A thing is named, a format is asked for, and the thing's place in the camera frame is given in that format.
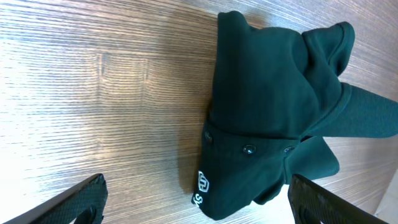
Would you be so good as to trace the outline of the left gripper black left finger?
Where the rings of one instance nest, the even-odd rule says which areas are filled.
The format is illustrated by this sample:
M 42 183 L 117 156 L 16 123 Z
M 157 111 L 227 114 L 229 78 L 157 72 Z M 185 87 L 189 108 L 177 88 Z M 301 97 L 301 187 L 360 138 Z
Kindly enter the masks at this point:
M 103 174 L 95 174 L 5 224 L 101 224 L 108 198 Z

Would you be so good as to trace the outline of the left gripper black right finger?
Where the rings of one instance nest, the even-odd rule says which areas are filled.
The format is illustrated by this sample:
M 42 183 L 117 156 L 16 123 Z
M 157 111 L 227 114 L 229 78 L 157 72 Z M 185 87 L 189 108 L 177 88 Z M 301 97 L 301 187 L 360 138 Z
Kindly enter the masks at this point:
M 295 224 L 387 224 L 299 174 L 288 198 Z

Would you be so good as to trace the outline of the black t-shirt with logo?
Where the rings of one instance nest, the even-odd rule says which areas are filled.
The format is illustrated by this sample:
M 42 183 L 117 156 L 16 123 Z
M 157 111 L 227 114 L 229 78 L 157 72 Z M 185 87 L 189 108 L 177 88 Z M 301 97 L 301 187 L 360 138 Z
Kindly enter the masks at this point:
M 192 203 L 222 220 L 276 197 L 294 174 L 340 165 L 327 137 L 389 138 L 397 103 L 341 82 L 355 33 L 348 22 L 297 32 L 218 14 L 213 90 Z

